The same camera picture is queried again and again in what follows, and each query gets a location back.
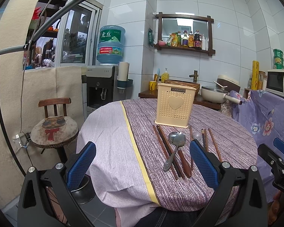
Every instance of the microwave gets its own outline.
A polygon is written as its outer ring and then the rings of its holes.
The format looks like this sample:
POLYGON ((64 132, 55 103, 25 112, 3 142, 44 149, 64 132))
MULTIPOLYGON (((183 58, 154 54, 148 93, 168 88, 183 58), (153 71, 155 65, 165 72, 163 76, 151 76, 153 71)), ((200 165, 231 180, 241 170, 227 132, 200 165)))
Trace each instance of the microwave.
POLYGON ((266 91, 284 97, 284 69, 267 71, 266 91))

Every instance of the purple floral cloth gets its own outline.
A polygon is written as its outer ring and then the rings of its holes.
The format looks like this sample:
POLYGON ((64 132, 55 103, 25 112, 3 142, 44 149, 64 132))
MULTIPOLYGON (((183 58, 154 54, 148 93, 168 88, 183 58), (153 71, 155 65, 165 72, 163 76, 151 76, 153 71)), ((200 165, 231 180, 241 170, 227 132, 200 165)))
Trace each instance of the purple floral cloth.
MULTIPOLYGON (((242 105, 233 107, 233 118, 251 133, 257 146, 265 143, 284 159, 284 154, 273 146, 276 137, 284 142, 284 99, 263 90, 251 90, 247 99, 234 91, 230 95, 243 101, 242 105)), ((259 156, 257 167, 264 183, 267 202, 271 202, 277 192, 272 186, 274 177, 271 167, 259 156)))

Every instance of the wooden chair back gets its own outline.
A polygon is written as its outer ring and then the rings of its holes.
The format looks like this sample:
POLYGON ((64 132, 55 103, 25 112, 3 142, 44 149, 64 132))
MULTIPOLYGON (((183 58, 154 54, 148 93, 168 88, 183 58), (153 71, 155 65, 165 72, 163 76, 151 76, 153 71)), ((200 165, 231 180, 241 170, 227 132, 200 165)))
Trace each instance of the wooden chair back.
POLYGON ((48 118, 47 106, 54 105, 54 114, 55 116, 58 116, 57 105, 59 104, 63 104, 63 114, 64 116, 67 116, 66 104, 71 104, 70 98, 53 98, 53 99, 41 100, 38 103, 38 107, 44 107, 45 117, 48 118))

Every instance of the silver screw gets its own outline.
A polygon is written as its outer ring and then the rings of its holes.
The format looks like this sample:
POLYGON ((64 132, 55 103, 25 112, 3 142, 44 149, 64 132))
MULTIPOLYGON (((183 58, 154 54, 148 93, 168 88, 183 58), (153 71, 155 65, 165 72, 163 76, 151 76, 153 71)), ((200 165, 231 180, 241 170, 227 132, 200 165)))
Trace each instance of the silver screw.
POLYGON ((253 172, 256 172, 258 170, 258 168, 256 166, 251 166, 250 168, 253 172))
POLYGON ((63 164, 62 163, 58 163, 56 164, 55 168, 56 169, 61 169, 63 167, 63 164))
POLYGON ((222 166, 223 166, 224 168, 229 168, 229 167, 230 167, 230 164, 229 164, 228 162, 223 162, 223 163, 222 163, 222 166))
POLYGON ((32 173, 34 170, 35 170, 35 168, 34 168, 33 166, 30 167, 30 168, 28 168, 28 172, 29 172, 29 173, 32 173))

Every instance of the red bow print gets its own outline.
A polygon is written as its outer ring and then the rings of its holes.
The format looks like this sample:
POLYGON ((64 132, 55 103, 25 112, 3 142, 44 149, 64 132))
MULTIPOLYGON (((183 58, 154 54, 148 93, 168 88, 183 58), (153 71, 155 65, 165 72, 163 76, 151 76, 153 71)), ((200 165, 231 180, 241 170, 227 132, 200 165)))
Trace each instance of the red bow print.
POLYGON ((48 141, 53 141, 54 140, 54 132, 57 133, 57 131, 59 131, 59 130, 60 130, 60 128, 46 129, 45 130, 46 135, 49 133, 48 141))

